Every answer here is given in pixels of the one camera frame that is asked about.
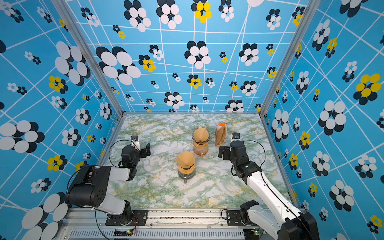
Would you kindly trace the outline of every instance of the vented metal panel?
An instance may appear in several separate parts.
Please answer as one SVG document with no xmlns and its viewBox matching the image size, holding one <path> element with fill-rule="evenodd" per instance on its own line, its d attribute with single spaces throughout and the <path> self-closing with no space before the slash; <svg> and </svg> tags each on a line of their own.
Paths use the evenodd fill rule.
<svg viewBox="0 0 384 240">
<path fill-rule="evenodd" d="M 103 231 L 109 239 L 245 239 L 241 229 L 138 229 L 132 237 L 113 237 L 113 231 Z M 70 240 L 105 239 L 94 228 L 73 230 Z"/>
</svg>

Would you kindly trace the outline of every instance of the marble tabletop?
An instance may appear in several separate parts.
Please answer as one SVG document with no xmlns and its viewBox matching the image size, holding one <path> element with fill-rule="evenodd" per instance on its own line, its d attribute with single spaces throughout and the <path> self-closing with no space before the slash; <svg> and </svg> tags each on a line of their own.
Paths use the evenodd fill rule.
<svg viewBox="0 0 384 240">
<path fill-rule="evenodd" d="M 227 125 L 225 146 L 233 132 L 239 132 L 242 140 L 255 140 L 264 146 L 263 172 L 290 199 L 259 115 L 236 113 L 128 114 L 117 140 L 138 135 L 141 147 L 151 144 L 151 156 L 140 160 L 132 181 L 109 183 L 108 192 L 128 200 L 132 208 L 239 208 L 252 199 L 266 207 L 256 192 L 231 175 L 230 161 L 218 158 L 219 147 L 215 147 L 214 140 L 218 123 Z M 203 158 L 195 154 L 195 176 L 184 184 L 177 174 L 176 157 L 184 151 L 193 152 L 191 134 L 199 126 L 211 134 L 209 150 Z M 121 141 L 113 146 L 114 165 L 121 160 L 121 149 L 128 143 Z M 245 142 L 245 146 L 249 159 L 260 165 L 264 161 L 262 147 L 254 142 Z"/>
</svg>

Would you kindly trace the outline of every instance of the metal base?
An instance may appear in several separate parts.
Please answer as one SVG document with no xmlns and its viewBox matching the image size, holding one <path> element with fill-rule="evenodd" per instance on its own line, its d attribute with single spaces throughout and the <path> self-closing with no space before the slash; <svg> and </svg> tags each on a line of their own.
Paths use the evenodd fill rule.
<svg viewBox="0 0 384 240">
<path fill-rule="evenodd" d="M 193 178 L 193 176 L 195 175 L 195 170 L 193 170 L 192 173 L 189 173 L 189 174 L 183 174 L 181 173 L 179 170 L 177 170 L 177 172 L 179 173 L 179 177 L 181 177 L 182 179 L 184 179 L 184 183 L 187 183 L 189 179 Z"/>
<path fill-rule="evenodd" d="M 147 222 L 147 215 L 148 215 L 148 210 L 132 210 L 133 216 L 132 220 L 124 226 L 145 226 Z M 107 218 L 105 225 L 106 226 L 123 226 L 120 224 L 122 221 L 122 216 L 120 215 L 108 215 L 109 218 Z"/>
<path fill-rule="evenodd" d="M 258 225 L 245 225 L 241 221 L 240 210 L 227 210 L 227 224 L 230 227 L 238 227 L 238 226 L 247 226 L 247 227 L 257 227 Z"/>
</svg>

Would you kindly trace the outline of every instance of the blue patterned wallpaper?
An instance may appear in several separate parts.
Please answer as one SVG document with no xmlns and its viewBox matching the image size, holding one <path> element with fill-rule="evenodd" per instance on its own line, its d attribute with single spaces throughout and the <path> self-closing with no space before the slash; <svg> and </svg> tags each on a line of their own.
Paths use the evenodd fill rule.
<svg viewBox="0 0 384 240">
<path fill-rule="evenodd" d="M 51 239 L 69 177 L 98 162 L 118 116 L 51 1 L 0 10 L 0 239 Z"/>
<path fill-rule="evenodd" d="M 262 116 L 321 239 L 384 239 L 383 14 L 322 0 Z"/>
<path fill-rule="evenodd" d="M 255 112 L 308 0 L 66 3 L 125 111 Z"/>
</svg>

